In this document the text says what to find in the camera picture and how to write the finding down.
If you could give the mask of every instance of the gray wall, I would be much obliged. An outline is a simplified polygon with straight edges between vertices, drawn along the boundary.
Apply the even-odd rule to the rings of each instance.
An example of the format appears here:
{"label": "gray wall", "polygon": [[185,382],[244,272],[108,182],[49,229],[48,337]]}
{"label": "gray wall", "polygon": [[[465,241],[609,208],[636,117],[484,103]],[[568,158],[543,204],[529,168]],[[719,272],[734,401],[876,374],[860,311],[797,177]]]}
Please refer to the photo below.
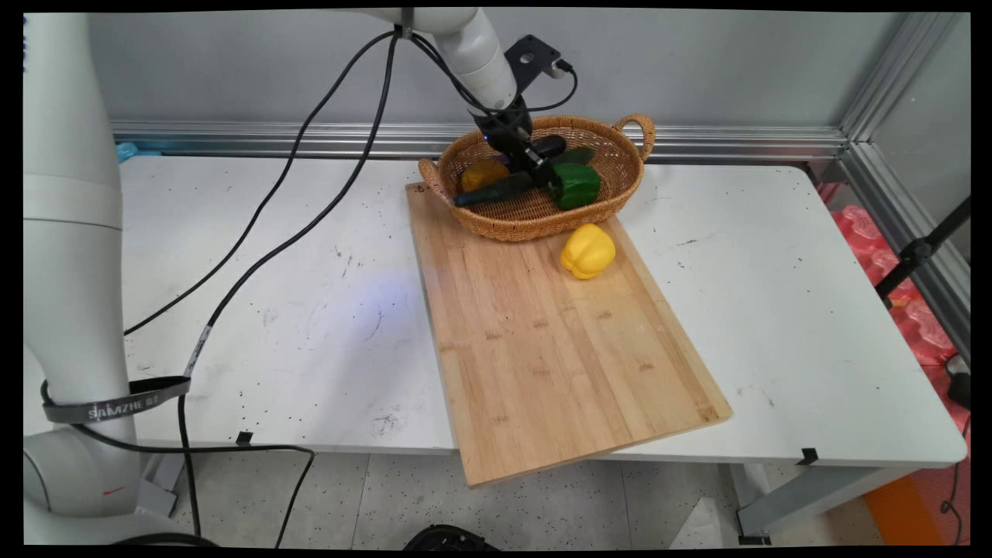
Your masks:
{"label": "gray wall", "polygon": [[[533,33],[580,82],[560,109],[662,124],[822,126],[839,122],[901,14],[486,8],[504,49]],[[299,122],[348,59],[389,26],[326,11],[97,14],[91,36],[113,119]],[[370,122],[386,45],[363,59],[320,122]],[[532,106],[567,93],[541,77]],[[460,99],[401,44],[384,120],[468,123]]]}
{"label": "gray wall", "polygon": [[[872,141],[934,221],[971,193],[971,16],[962,14]],[[971,259],[971,223],[951,239]]]}

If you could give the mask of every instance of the wicker basket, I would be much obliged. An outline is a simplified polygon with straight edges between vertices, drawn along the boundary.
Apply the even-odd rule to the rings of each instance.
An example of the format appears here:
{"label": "wicker basket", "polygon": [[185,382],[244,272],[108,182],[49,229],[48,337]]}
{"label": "wicker basket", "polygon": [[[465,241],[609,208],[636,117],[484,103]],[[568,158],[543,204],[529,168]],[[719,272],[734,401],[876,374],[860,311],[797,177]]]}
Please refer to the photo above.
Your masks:
{"label": "wicker basket", "polygon": [[[644,147],[640,151],[623,134],[623,127],[628,122],[636,122],[644,130]],[[591,147],[596,150],[590,165],[599,174],[602,186],[594,203],[562,211],[552,202],[547,189],[535,189],[505,202],[479,204],[471,209],[456,208],[451,198],[458,193],[465,168],[499,155],[485,143],[478,130],[449,145],[441,153],[437,165],[429,159],[421,159],[421,175],[431,190],[444,200],[454,218],[475,234],[497,240],[530,240],[613,216],[641,184],[644,161],[655,146],[655,123],[644,114],[631,114],[613,126],[577,116],[534,119],[534,137],[552,134],[562,136],[568,149]]]}

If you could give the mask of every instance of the black cable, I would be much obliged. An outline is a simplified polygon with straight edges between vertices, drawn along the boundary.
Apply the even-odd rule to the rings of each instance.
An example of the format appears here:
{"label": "black cable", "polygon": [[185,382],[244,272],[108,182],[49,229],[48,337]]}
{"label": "black cable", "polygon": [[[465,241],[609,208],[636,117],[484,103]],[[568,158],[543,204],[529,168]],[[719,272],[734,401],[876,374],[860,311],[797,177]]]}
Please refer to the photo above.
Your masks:
{"label": "black cable", "polygon": [[[968,437],[968,428],[970,426],[971,426],[971,415],[968,415],[967,420],[964,421],[964,428],[961,429],[961,438]],[[954,517],[957,518],[957,536],[954,537],[954,546],[957,546],[958,544],[961,543],[961,527],[963,526],[964,523],[961,520],[961,514],[957,512],[957,509],[954,509],[954,497],[957,496],[957,477],[958,477],[958,470],[960,469],[960,467],[961,467],[960,462],[954,464],[954,482],[950,486],[950,498],[940,503],[941,514],[945,514],[950,511],[951,513],[954,514]]]}
{"label": "black cable", "polygon": [[[184,448],[189,447],[189,435],[186,433],[186,395],[180,395],[179,400],[180,441]],[[192,532],[200,536],[199,500],[196,499],[196,475],[192,469],[192,454],[183,454],[183,465],[186,467],[186,484],[189,485],[189,510],[192,514]]]}
{"label": "black cable", "polygon": [[[42,382],[42,401],[46,404],[52,404],[53,400],[49,396],[49,383],[47,380]],[[180,421],[180,428],[185,428],[186,416]],[[316,452],[309,448],[304,448],[303,446],[293,446],[290,444],[269,444],[264,446],[211,446],[203,448],[166,448],[166,447],[156,447],[156,446],[139,446],[137,444],[130,444],[128,442],[121,442],[109,436],[105,436],[96,432],[95,430],[90,430],[89,428],[81,424],[70,424],[72,428],[82,433],[85,436],[101,442],[108,446],[112,446],[119,450],[127,450],[129,452],[138,452],[143,454],[184,454],[189,456],[191,454],[225,454],[233,452],[270,452],[270,451],[293,451],[308,454],[310,456],[307,459],[307,465],[304,467],[303,472],[300,474],[300,479],[297,481],[296,487],[293,489],[293,495],[290,496],[290,505],[286,508],[286,515],[283,517],[283,526],[279,529],[279,538],[276,540],[276,548],[283,542],[283,534],[286,532],[286,526],[290,523],[290,513],[293,512],[293,505],[297,501],[297,494],[300,492],[300,487],[304,483],[304,479],[307,477],[307,472],[310,471],[310,466],[313,465],[313,459],[316,458]],[[192,498],[189,499],[190,505],[194,505]]]}
{"label": "black cable", "polygon": [[275,186],[272,187],[272,190],[269,191],[269,194],[266,195],[266,197],[258,205],[258,208],[255,209],[255,214],[253,214],[251,220],[248,221],[248,226],[245,227],[244,232],[241,233],[241,236],[238,238],[237,242],[235,242],[234,246],[232,246],[230,251],[227,252],[227,255],[225,255],[223,259],[221,259],[217,263],[217,265],[213,266],[213,269],[211,269],[206,275],[204,275],[202,279],[197,281],[196,284],[194,284],[192,287],[186,289],[184,293],[177,296],[175,299],[172,300],[172,302],[170,302],[166,306],[163,306],[161,309],[159,309],[158,312],[152,314],[148,318],[145,318],[135,326],[132,326],[131,328],[125,330],[124,331],[125,336],[129,336],[137,332],[138,330],[145,327],[159,316],[165,314],[171,307],[175,306],[182,299],[192,294],[192,292],[198,289],[203,283],[206,283],[207,280],[210,279],[210,277],[213,277],[214,273],[216,273],[221,267],[224,266],[225,263],[227,263],[227,260],[231,259],[231,256],[233,256],[234,252],[238,250],[238,248],[241,246],[241,243],[244,242],[245,238],[248,236],[248,232],[250,232],[252,227],[255,225],[255,221],[258,220],[258,216],[262,213],[262,209],[269,202],[272,196],[276,193],[276,190],[279,189],[279,186],[283,184],[283,181],[286,179],[286,176],[290,173],[290,167],[293,166],[293,161],[296,160],[297,150],[300,149],[300,143],[301,141],[303,141],[304,133],[307,132],[307,128],[310,127],[310,123],[317,116],[317,114],[323,109],[323,106],[326,105],[327,102],[330,100],[330,98],[334,95],[334,92],[337,91],[337,88],[344,81],[344,78],[348,75],[348,72],[351,71],[351,68],[355,65],[355,63],[358,62],[358,59],[360,59],[362,55],[364,55],[365,52],[371,49],[374,45],[376,45],[383,39],[386,39],[387,37],[391,37],[392,35],[393,35],[392,32],[383,33],[382,35],[376,37],[372,41],[369,41],[367,45],[362,47],[362,49],[359,50],[355,54],[355,56],[351,58],[351,61],[348,63],[348,65],[344,67],[344,70],[341,71],[341,75],[337,77],[337,81],[334,82],[334,85],[330,88],[330,90],[323,97],[323,99],[320,100],[320,103],[318,103],[317,106],[313,108],[313,110],[310,112],[310,115],[307,117],[306,120],[304,120],[304,125],[300,128],[300,131],[297,133],[297,139],[296,141],[293,142],[293,149],[290,150],[290,158],[286,160],[286,167],[283,168],[283,173],[279,176],[279,180],[276,181]]}
{"label": "black cable", "polygon": [[116,545],[143,545],[143,544],[185,544],[188,546],[217,546],[216,543],[206,540],[199,535],[189,533],[152,533],[136,537],[126,538],[113,543]]}
{"label": "black cable", "polygon": [[519,113],[519,112],[540,112],[540,111],[544,111],[544,110],[552,110],[554,108],[558,108],[558,107],[562,106],[563,104],[565,104],[569,100],[571,100],[572,96],[575,95],[575,92],[578,90],[578,74],[575,72],[575,69],[569,63],[566,63],[565,61],[559,61],[558,62],[558,67],[561,68],[562,70],[565,70],[566,72],[570,73],[571,74],[571,77],[572,77],[571,91],[568,93],[568,95],[565,96],[564,99],[562,99],[562,100],[560,100],[560,101],[558,101],[558,102],[556,102],[554,104],[549,104],[549,105],[545,105],[545,106],[528,107],[528,108],[490,108],[490,107],[486,107],[486,106],[483,106],[482,103],[479,102],[479,100],[477,98],[475,98],[475,96],[472,95],[471,92],[468,91],[467,88],[465,88],[465,86],[461,83],[461,81],[459,81],[457,79],[457,77],[455,77],[451,73],[450,69],[447,67],[447,64],[444,62],[444,59],[441,57],[440,53],[437,51],[437,49],[434,47],[434,45],[431,44],[431,42],[429,42],[423,36],[418,35],[416,33],[413,34],[413,41],[414,41],[415,44],[418,45],[418,47],[421,47],[421,50],[422,51],[425,51],[425,53],[427,52],[427,50],[430,50],[431,51],[429,53],[429,57],[432,59],[432,61],[434,61],[435,64],[437,64],[439,67],[441,67],[441,69],[444,71],[444,73],[446,73],[447,76],[451,79],[452,83],[454,84],[455,89],[458,91],[458,93],[461,95],[461,97],[465,100],[465,102],[467,102],[469,105],[473,106],[474,108],[476,108],[478,110],[481,110],[482,112],[486,113],[486,115],[489,116],[490,118],[493,118],[494,117],[493,116],[494,114],[502,114],[502,113],[507,113],[507,112],[516,112],[516,113]]}
{"label": "black cable", "polygon": [[414,43],[414,45],[417,45],[417,47],[420,50],[424,51],[424,54],[426,54],[428,58],[431,59],[431,61],[434,62],[434,64],[437,65],[437,67],[440,68],[440,70],[443,71],[445,75],[447,75],[447,78],[451,81],[451,84],[454,85],[454,90],[457,91],[459,95],[461,95],[461,98],[465,102],[473,106],[478,105],[480,107],[479,110],[484,112],[486,116],[488,116],[493,122],[496,123],[496,125],[503,128],[511,135],[516,135],[517,132],[510,129],[510,127],[504,124],[502,120],[496,118],[496,115],[493,114],[491,110],[481,106],[481,103],[477,98],[475,98],[475,95],[473,95],[471,91],[465,88],[465,86],[461,83],[461,81],[459,81],[458,78],[454,76],[454,73],[451,73],[451,70],[448,68],[447,63],[444,61],[443,58],[440,57],[440,53],[437,51],[437,49],[434,48],[434,45],[432,45],[430,42],[428,42],[427,39],[421,37],[416,33],[412,35],[411,41]]}
{"label": "black cable", "polygon": [[[288,240],[286,240],[285,242],[283,242],[282,244],[271,250],[269,253],[262,256],[254,264],[252,264],[252,266],[249,267],[248,270],[241,275],[241,277],[234,284],[234,286],[230,288],[230,290],[227,292],[227,295],[224,296],[224,298],[220,301],[220,304],[217,305],[217,308],[214,309],[213,314],[210,316],[210,319],[207,320],[206,327],[203,328],[203,333],[200,335],[200,338],[197,341],[195,348],[193,349],[192,356],[189,359],[189,364],[186,365],[187,376],[192,375],[193,369],[196,366],[196,361],[199,358],[199,354],[203,350],[203,347],[206,344],[206,340],[209,337],[210,330],[213,329],[213,326],[217,323],[217,320],[220,318],[220,314],[224,311],[224,308],[226,308],[227,305],[230,303],[231,299],[234,298],[234,295],[238,292],[238,290],[248,281],[249,278],[251,278],[251,276],[256,271],[259,270],[259,268],[265,265],[266,262],[274,258],[276,255],[278,255],[286,248],[292,246],[297,240],[303,238],[308,232],[313,230],[313,228],[316,227],[323,220],[323,218],[327,216],[328,213],[330,213],[335,207],[337,207],[337,204],[340,203],[341,199],[344,198],[344,195],[347,194],[348,191],[351,189],[351,186],[354,184],[355,179],[358,178],[358,174],[361,172],[362,167],[365,166],[365,162],[368,160],[369,153],[372,151],[372,145],[375,142],[375,136],[379,131],[379,124],[382,122],[383,112],[386,109],[386,99],[389,97],[389,84],[393,74],[393,58],[394,58],[394,54],[396,53],[396,43],[400,39],[400,34],[398,32],[394,32],[391,35],[393,36],[393,39],[389,43],[389,55],[386,58],[386,75],[383,78],[382,93],[379,98],[379,107],[376,110],[375,119],[372,122],[372,130],[369,132],[369,139],[365,143],[365,149],[362,152],[361,157],[359,157],[358,162],[355,164],[355,168],[351,172],[351,176],[348,177],[347,182],[344,184],[344,187],[341,188],[341,191],[337,194],[337,196],[334,197],[333,200],[331,200],[330,204],[326,208],[324,208],[320,212],[320,214],[317,215],[317,217],[315,217],[310,223],[307,224],[307,226],[300,229],[299,232],[294,234]],[[180,421],[180,438],[183,443],[183,449],[181,451],[193,452],[193,449],[189,447],[189,439],[188,436],[186,435],[186,397],[184,395],[180,396],[179,398],[178,409],[179,409],[179,421]],[[191,457],[189,456],[189,453],[186,453],[186,462],[188,464],[191,463]],[[293,498],[290,500],[290,509],[292,509],[293,501],[296,499],[297,492],[300,490],[300,486],[303,484],[304,477],[307,474],[307,470],[310,468],[310,463],[308,463],[307,467],[304,469],[304,473],[300,476],[300,480],[297,482],[297,487],[293,491]],[[195,479],[192,474],[192,467],[190,467],[187,470],[187,478],[189,480],[190,503],[193,503],[192,495],[195,493],[196,488],[195,488]],[[289,521],[289,511],[287,510],[286,520],[284,521],[283,529],[280,531],[279,534],[279,542],[281,542],[283,539],[283,532],[286,529],[286,524],[288,523],[288,521]]]}

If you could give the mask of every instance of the tiled floor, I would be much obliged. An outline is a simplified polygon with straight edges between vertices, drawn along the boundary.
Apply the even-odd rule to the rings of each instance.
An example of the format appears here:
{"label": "tiled floor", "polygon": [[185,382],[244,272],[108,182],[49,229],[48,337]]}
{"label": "tiled floor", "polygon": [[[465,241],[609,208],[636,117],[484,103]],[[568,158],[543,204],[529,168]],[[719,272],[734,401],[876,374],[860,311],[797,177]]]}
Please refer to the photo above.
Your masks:
{"label": "tiled floor", "polygon": [[[271,547],[306,456],[196,456],[203,536]],[[768,468],[772,487],[795,468]],[[173,518],[190,524],[185,475]],[[469,489],[457,456],[320,454],[287,528],[287,548],[402,549],[431,524],[462,527],[502,550],[667,548],[696,503],[733,517],[729,471],[713,464],[586,461]],[[776,546],[881,544],[861,498],[772,533]]]}

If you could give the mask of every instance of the bamboo cutting board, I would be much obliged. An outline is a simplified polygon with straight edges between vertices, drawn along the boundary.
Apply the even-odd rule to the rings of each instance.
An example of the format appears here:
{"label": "bamboo cutting board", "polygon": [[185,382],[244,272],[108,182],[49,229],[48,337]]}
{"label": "bamboo cutting board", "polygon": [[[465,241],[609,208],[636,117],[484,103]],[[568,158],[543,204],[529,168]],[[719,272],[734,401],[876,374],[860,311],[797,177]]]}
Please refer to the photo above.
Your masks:
{"label": "bamboo cutting board", "polygon": [[500,242],[408,185],[434,343],[470,486],[722,422],[730,407],[616,217],[579,281],[569,233]]}

